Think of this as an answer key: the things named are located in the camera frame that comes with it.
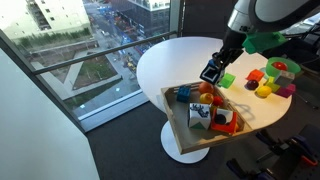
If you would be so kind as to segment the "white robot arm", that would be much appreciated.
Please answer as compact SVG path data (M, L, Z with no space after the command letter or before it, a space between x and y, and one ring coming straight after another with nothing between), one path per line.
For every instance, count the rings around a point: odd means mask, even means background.
M280 44L276 32L307 17L320 6L320 0L238 0L227 24L223 46L213 54L217 84L225 68L246 50L261 52Z

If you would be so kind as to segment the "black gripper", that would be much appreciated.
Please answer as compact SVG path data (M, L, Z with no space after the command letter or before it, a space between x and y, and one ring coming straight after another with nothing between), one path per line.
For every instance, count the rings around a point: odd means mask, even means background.
M219 83L233 79L233 75L228 72L228 65L243 53L242 43L244 40L245 35L243 33L228 28L220 51L212 54L213 64L217 71L220 71Z

